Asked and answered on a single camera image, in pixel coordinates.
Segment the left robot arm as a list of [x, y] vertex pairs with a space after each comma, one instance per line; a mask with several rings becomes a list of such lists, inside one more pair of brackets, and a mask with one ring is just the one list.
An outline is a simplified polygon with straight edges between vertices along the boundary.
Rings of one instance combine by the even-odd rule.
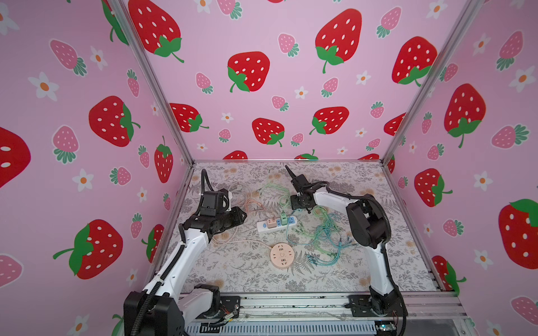
[[179, 224], [180, 242], [143, 291], [131, 292], [123, 304], [125, 335], [185, 335], [185, 327], [199, 316], [229, 321], [218, 286], [199, 284], [181, 295], [187, 277], [212, 238], [242, 225], [247, 213], [231, 204], [227, 189], [214, 190], [206, 170], [201, 172], [197, 210]]

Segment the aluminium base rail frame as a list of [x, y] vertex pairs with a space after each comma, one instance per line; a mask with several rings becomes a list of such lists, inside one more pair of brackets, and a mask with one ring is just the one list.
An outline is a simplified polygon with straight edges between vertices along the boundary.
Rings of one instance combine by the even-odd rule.
[[127, 297], [115, 335], [473, 335], [450, 293], [407, 292], [377, 314], [366, 293], [232, 293]]

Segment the round pink power socket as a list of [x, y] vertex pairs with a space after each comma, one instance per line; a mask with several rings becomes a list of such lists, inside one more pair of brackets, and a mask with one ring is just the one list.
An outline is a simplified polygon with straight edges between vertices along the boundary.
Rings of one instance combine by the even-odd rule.
[[270, 251], [270, 261], [280, 270], [291, 267], [294, 259], [294, 250], [286, 243], [278, 243]]

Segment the green plug adapter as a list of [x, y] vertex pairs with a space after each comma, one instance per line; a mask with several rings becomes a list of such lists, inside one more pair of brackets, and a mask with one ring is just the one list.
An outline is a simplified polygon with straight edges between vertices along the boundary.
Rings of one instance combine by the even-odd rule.
[[282, 226], [286, 226], [289, 224], [288, 216], [284, 213], [284, 211], [280, 214], [280, 222]]

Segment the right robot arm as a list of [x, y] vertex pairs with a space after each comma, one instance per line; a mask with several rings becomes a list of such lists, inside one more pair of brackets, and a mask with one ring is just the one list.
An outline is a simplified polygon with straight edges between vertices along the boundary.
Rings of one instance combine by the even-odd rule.
[[294, 210], [312, 211], [326, 207], [347, 215], [354, 240], [365, 248], [370, 270], [370, 308], [378, 316], [408, 312], [389, 267], [387, 243], [392, 237], [389, 218], [381, 204], [370, 194], [354, 196], [332, 190], [327, 181], [311, 183], [287, 167], [296, 194], [290, 197]]

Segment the white blue power strip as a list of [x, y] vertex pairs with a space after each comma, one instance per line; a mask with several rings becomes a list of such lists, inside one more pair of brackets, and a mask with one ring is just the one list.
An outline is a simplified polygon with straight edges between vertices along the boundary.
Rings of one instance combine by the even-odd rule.
[[285, 230], [288, 227], [295, 226], [298, 223], [298, 218], [290, 216], [287, 218], [287, 223], [283, 224], [281, 218], [270, 219], [266, 221], [259, 221], [256, 223], [256, 228], [260, 234], [268, 232], [276, 232], [279, 230]]

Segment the pink plug adapter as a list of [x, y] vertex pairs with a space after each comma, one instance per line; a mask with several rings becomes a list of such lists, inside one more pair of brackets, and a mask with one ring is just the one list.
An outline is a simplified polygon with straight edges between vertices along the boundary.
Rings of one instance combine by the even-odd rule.
[[267, 220], [267, 229], [277, 228], [278, 222], [276, 218], [270, 218]]

